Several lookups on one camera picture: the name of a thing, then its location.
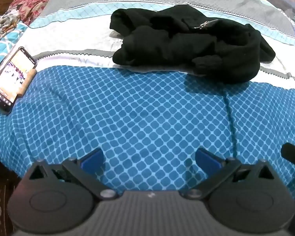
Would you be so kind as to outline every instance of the ribbed gray surface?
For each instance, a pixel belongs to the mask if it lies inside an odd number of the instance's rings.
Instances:
[[[29,236],[16,232],[15,236]],[[114,201],[101,202],[81,226],[58,236],[244,236],[219,224],[200,201],[176,191],[127,191]],[[266,236],[290,236],[285,231]]]

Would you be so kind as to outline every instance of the bedsheet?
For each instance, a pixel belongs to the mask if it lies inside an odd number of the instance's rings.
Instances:
[[[250,23],[276,58],[231,86],[112,62],[122,44],[109,29],[113,11],[175,4]],[[38,59],[38,74],[12,113],[0,114],[0,161],[20,176],[37,159],[59,163],[100,147],[106,160],[95,176],[119,191],[192,187],[205,178],[194,160],[204,147],[269,160],[295,197],[295,166],[280,156],[282,144],[295,144],[295,31],[267,1],[50,0],[19,46]]]

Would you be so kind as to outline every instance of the phone stand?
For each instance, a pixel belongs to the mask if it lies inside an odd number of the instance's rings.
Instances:
[[[28,72],[27,77],[22,84],[22,87],[18,91],[19,98],[22,98],[24,96],[25,92],[27,91],[30,83],[32,82],[36,74],[37,74],[37,70],[34,68]]]

